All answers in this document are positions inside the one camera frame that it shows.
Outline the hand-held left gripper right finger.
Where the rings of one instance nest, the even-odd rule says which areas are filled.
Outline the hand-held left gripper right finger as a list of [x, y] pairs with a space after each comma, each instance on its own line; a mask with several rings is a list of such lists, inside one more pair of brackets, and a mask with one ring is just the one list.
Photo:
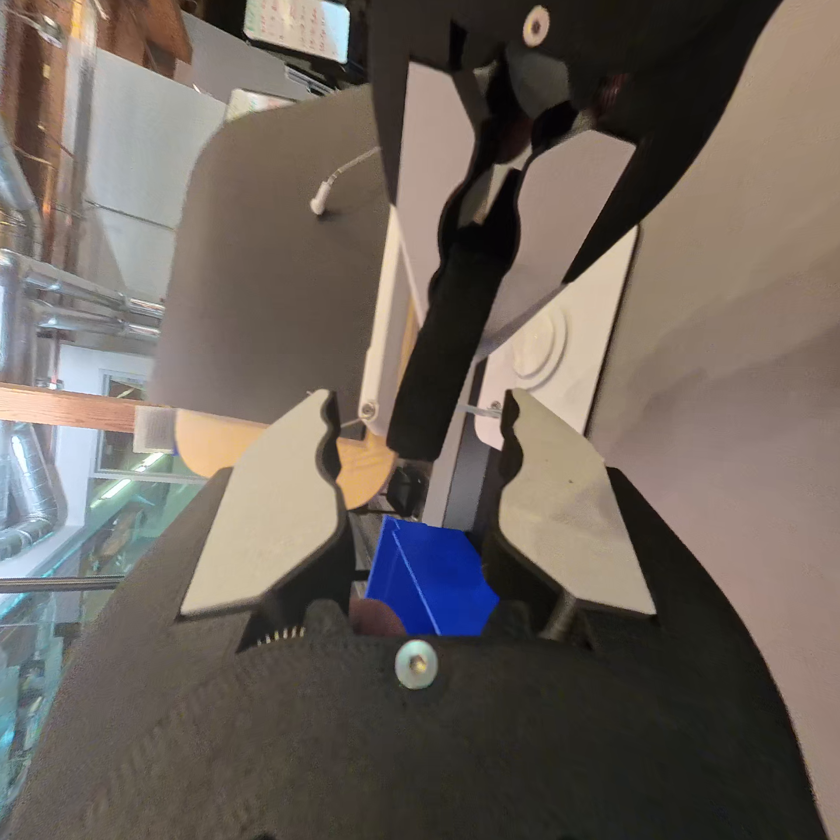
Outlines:
[[531, 631], [566, 637], [582, 610], [656, 615], [603, 458], [520, 388], [505, 395], [500, 494], [485, 537], [485, 578], [526, 606]]

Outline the white partition panel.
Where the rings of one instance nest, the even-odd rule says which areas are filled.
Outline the white partition panel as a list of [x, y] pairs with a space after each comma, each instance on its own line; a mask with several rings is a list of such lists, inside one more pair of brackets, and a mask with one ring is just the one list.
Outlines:
[[311, 93], [276, 55], [182, 14], [192, 60], [164, 75], [98, 49], [81, 275], [163, 302], [187, 184], [236, 90], [297, 102]]

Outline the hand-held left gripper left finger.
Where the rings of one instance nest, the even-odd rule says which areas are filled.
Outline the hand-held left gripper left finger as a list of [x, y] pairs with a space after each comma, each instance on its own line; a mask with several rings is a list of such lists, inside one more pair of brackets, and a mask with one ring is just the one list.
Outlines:
[[231, 469], [185, 588], [180, 623], [232, 622], [237, 643], [307, 633], [310, 614], [350, 626], [354, 536], [338, 486], [336, 395], [317, 390]]

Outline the shiny metal pipe cluster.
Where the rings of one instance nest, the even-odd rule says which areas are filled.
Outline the shiny metal pipe cluster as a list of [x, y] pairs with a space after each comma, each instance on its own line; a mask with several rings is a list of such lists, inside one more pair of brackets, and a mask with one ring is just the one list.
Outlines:
[[150, 342], [160, 338], [164, 305], [102, 287], [31, 257], [20, 256], [19, 262], [38, 329]]

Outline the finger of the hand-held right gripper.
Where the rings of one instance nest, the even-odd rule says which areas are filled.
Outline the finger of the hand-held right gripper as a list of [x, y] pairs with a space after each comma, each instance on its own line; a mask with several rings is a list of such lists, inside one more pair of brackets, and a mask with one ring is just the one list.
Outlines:
[[475, 359], [485, 359], [554, 299], [636, 146], [590, 129], [533, 156], [516, 200], [518, 248]]
[[469, 173], [476, 129], [447, 72], [411, 61], [406, 79], [395, 219], [413, 295], [426, 295], [437, 271], [438, 232]]

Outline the white textured block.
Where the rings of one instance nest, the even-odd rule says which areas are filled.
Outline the white textured block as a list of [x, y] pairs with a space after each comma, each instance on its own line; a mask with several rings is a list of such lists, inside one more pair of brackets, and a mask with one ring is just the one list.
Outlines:
[[173, 407], [140, 404], [134, 411], [133, 452], [177, 455]]

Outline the blue plastic bin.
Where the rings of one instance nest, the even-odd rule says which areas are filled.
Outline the blue plastic bin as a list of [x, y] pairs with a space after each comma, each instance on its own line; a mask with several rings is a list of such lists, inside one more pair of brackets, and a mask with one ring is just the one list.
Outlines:
[[414, 636], [477, 637], [499, 603], [460, 531], [384, 517], [365, 596]]

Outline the small whiteboard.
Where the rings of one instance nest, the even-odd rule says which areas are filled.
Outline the small whiteboard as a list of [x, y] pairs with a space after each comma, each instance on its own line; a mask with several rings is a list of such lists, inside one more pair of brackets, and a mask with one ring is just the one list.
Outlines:
[[244, 88], [231, 90], [224, 114], [225, 122], [232, 122], [250, 113], [283, 109], [298, 103], [298, 100], [276, 94], [252, 91]]

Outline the printed whiteboard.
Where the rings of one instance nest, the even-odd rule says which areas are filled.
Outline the printed whiteboard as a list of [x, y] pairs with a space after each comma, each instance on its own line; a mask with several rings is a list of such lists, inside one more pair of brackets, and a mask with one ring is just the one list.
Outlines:
[[247, 1], [244, 34], [263, 46], [347, 63], [350, 11], [328, 1]]

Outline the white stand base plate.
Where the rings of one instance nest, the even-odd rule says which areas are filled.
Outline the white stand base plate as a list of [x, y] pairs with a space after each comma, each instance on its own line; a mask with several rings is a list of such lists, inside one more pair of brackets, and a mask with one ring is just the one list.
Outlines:
[[474, 413], [481, 443], [501, 449], [501, 405], [515, 388], [585, 431], [638, 233], [625, 234], [488, 356]]

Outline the spiral metal duct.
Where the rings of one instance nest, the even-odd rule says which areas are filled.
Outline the spiral metal duct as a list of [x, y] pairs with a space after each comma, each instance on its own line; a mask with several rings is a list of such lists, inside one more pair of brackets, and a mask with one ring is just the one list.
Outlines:
[[14, 515], [2, 526], [2, 561], [31, 550], [62, 528], [67, 519], [67, 502], [56, 469], [48, 462], [34, 425], [5, 425], [11, 459], [7, 499], [14, 503]]
[[2, 204], [19, 218], [21, 252], [36, 260], [43, 255], [43, 219], [35, 195], [26, 179], [1, 118], [1, 195]]

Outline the black-faced wooden board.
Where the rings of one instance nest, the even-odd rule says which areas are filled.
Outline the black-faced wooden board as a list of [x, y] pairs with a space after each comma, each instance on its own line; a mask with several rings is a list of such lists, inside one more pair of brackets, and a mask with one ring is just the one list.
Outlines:
[[371, 91], [224, 122], [196, 160], [147, 393], [176, 409], [177, 451], [198, 476], [319, 389], [335, 392], [345, 434], [363, 431], [390, 211], [381, 155], [336, 181], [324, 215], [309, 202], [379, 144]]

